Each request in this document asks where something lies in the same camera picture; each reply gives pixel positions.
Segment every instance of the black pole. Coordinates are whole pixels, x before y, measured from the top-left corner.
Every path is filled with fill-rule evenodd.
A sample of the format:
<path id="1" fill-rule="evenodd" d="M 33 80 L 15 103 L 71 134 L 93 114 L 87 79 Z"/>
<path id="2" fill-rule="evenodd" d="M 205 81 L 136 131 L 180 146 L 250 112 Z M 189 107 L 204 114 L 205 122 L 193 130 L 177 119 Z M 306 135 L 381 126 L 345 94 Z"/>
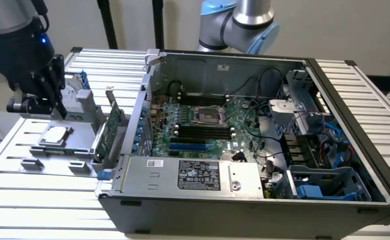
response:
<path id="1" fill-rule="evenodd" d="M 165 0 L 153 0 L 156 46 L 158 49 L 165 49 L 164 7 L 165 7 Z"/>
<path id="2" fill-rule="evenodd" d="M 97 0 L 97 4 L 99 5 L 103 25 L 105 25 L 105 32 L 107 37 L 107 43 L 110 49 L 118 49 L 118 42 L 117 42 L 117 35 L 115 35 L 115 28 L 114 28 L 114 21 L 113 21 L 113 14 L 111 14 L 111 7 L 110 7 L 110 0 Z"/>

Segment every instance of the sticker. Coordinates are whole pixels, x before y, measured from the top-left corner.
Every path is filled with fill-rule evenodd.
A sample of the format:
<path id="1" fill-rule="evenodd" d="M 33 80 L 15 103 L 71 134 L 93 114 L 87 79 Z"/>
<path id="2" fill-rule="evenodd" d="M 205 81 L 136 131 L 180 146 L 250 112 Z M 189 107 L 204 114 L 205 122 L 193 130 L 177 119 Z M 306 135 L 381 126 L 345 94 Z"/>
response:
<path id="1" fill-rule="evenodd" d="M 229 71 L 229 70 L 230 70 L 230 66 L 229 66 L 229 65 L 218 65 L 218 66 L 217 66 L 217 69 L 218 69 L 220 71 Z"/>
<path id="2" fill-rule="evenodd" d="M 148 160 L 148 165 L 146 165 L 148 167 L 160 167 L 160 168 L 162 168 L 164 166 L 165 166 L 165 160 L 153 160 L 153 159 L 150 159 L 150 160 Z"/>
<path id="3" fill-rule="evenodd" d="M 180 161 L 177 186 L 185 190 L 221 191 L 217 161 Z"/>

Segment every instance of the robotic arm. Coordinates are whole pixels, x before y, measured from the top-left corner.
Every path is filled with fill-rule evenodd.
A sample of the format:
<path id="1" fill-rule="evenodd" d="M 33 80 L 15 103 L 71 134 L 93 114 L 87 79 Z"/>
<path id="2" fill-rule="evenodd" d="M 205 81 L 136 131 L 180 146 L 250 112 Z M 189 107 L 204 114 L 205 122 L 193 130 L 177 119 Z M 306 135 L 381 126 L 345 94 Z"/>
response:
<path id="1" fill-rule="evenodd" d="M 206 0 L 201 9 L 198 51 L 264 54 L 280 33 L 272 0 Z"/>
<path id="2" fill-rule="evenodd" d="M 43 0 L 0 0 L 0 74 L 14 91 L 9 112 L 51 115 L 55 111 L 65 119 L 65 58 L 55 54 L 47 36 L 47 12 Z"/>

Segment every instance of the power supply label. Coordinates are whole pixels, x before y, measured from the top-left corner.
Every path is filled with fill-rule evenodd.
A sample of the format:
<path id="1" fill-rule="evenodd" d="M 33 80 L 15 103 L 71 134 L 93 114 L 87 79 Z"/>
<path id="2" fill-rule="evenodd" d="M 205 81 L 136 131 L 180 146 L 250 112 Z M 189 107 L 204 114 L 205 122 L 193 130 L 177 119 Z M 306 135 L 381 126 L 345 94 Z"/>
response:
<path id="1" fill-rule="evenodd" d="M 220 163 L 214 161 L 180 161 L 180 189 L 221 191 Z"/>

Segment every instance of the white wall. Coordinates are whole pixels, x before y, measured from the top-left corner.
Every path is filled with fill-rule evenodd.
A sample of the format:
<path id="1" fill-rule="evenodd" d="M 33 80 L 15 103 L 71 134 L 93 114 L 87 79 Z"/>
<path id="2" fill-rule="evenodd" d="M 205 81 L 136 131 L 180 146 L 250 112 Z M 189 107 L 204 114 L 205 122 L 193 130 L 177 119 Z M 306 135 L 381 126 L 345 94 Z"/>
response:
<path id="1" fill-rule="evenodd" d="M 122 49 L 156 47 L 152 0 L 110 0 Z M 166 48 L 194 50 L 204 0 L 165 0 Z M 107 48 L 97 0 L 46 0 L 57 52 Z M 269 55 L 356 60 L 369 74 L 390 72 L 390 0 L 273 0 L 278 40 Z"/>

